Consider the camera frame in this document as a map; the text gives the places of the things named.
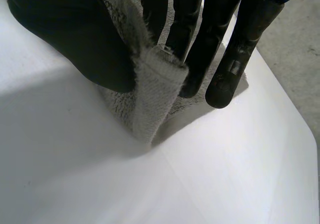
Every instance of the terry cloth towel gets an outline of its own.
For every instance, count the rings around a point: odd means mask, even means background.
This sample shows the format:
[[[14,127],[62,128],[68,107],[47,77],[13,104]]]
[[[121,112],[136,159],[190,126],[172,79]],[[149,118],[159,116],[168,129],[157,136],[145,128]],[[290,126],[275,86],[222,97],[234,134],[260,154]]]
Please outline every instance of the terry cloth towel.
[[[174,17],[172,0],[169,2],[167,24],[156,47],[151,45],[140,0],[104,1],[120,36],[132,50],[137,78],[136,88],[131,93],[120,94],[98,86],[109,111],[149,148],[212,111],[213,108],[205,102],[205,93],[225,51],[224,47],[221,45],[218,50],[198,94],[191,99],[182,99],[178,93],[188,68],[163,49]],[[193,39],[200,24],[201,13]],[[235,95],[247,87],[243,77]]]

